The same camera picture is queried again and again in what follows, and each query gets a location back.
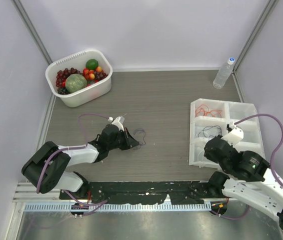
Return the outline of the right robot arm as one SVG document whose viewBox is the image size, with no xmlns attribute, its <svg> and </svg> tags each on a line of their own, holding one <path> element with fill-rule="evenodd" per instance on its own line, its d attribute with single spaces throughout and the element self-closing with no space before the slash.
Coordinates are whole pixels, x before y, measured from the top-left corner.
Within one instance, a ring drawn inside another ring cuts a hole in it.
<svg viewBox="0 0 283 240">
<path fill-rule="evenodd" d="M 222 169 L 208 181 L 210 196 L 237 199 L 268 215 L 283 230 L 283 180 L 263 157 L 249 150 L 238 152 L 220 136 L 206 143 L 204 157 Z"/>
</svg>

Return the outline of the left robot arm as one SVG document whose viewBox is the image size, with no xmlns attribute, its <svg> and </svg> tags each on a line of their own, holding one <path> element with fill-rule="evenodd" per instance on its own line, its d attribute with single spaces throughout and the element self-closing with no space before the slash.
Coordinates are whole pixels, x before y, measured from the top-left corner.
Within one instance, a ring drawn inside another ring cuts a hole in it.
<svg viewBox="0 0 283 240">
<path fill-rule="evenodd" d="M 69 191 L 76 199 L 87 196 L 84 179 L 66 168 L 79 164 L 103 161 L 110 151 L 136 148 L 140 142 L 134 139 L 126 127 L 120 129 L 108 124 L 96 138 L 86 145 L 58 146 L 47 141 L 22 167 L 21 173 L 35 187 L 36 192 L 46 194 L 53 189 Z"/>
</svg>

